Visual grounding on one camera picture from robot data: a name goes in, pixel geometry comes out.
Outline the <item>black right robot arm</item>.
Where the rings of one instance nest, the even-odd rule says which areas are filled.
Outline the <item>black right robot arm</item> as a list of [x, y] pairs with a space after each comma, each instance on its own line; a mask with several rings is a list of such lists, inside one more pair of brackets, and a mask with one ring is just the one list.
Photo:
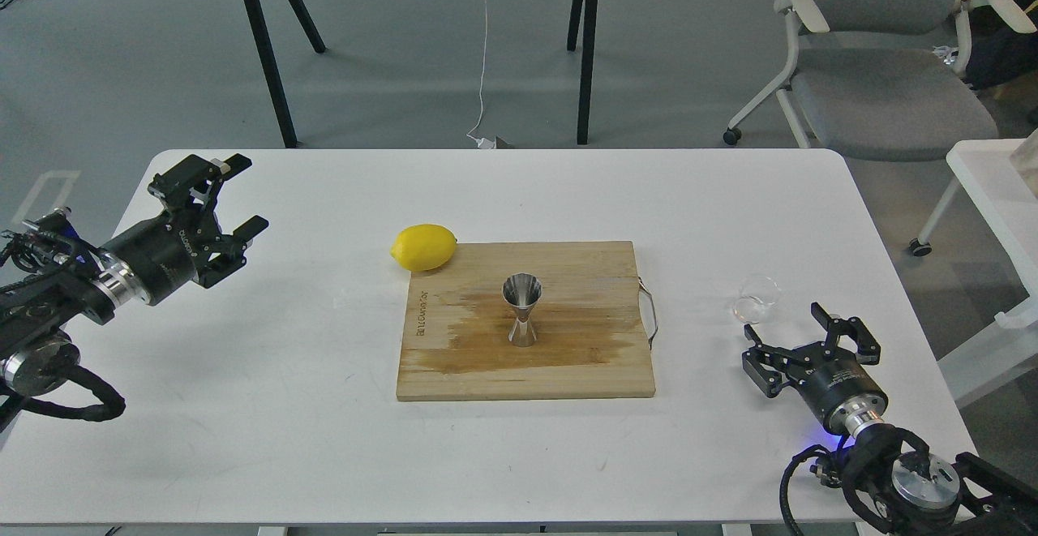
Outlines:
[[1034, 535], [1034, 488], [971, 453], [948, 462], [916, 433], [883, 422], [887, 395], [866, 372], [880, 359], [880, 345], [859, 318], [842, 319], [813, 303], [826, 330], [820, 341], [794, 349], [768, 346], [752, 325], [743, 370], [768, 398], [796, 388], [837, 448], [815, 444], [783, 470], [778, 507], [793, 535], [802, 533], [789, 503], [797, 466], [824, 487], [841, 491], [862, 521], [894, 535]]

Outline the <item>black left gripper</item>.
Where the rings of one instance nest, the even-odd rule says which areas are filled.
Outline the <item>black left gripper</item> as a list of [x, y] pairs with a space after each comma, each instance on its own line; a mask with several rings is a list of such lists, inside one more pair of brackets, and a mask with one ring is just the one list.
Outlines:
[[269, 221], [252, 216], [222, 234], [216, 206], [224, 182], [250, 166], [242, 154], [225, 161], [190, 154], [153, 177], [148, 193], [160, 200], [164, 216], [140, 221], [101, 245], [109, 265], [119, 261], [130, 270], [144, 303], [155, 306], [186, 282], [210, 289], [245, 266], [245, 252]]

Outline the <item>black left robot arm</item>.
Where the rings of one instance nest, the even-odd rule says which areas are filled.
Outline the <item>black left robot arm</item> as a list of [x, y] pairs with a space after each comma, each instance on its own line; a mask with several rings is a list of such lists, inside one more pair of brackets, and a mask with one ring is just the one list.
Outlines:
[[215, 208], [224, 182], [250, 166], [242, 154], [182, 159], [148, 186], [161, 213], [101, 247], [75, 232], [67, 208], [26, 221], [21, 234], [2, 233], [2, 261], [27, 274], [2, 288], [4, 427], [19, 413], [88, 422], [122, 414], [125, 399], [81, 365], [64, 326], [76, 315], [105, 324], [127, 301], [155, 306], [186, 282], [211, 288], [240, 270], [252, 239], [269, 223], [253, 216], [224, 234]]

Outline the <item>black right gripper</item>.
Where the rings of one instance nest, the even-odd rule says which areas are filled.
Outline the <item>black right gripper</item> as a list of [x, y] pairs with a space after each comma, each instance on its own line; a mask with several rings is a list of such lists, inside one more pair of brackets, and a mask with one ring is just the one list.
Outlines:
[[861, 428], [886, 412], [886, 393], [861, 366], [878, 365], [880, 345], [861, 318], [839, 318], [817, 301], [809, 311], [826, 330], [821, 341], [824, 355], [834, 355], [842, 337], [849, 337], [856, 344], [856, 357], [822, 360], [817, 343], [796, 349], [768, 346], [746, 324], [743, 333], [750, 346], [742, 353], [743, 372], [767, 398], [775, 398], [782, 388], [796, 388], [827, 433], [857, 436]]

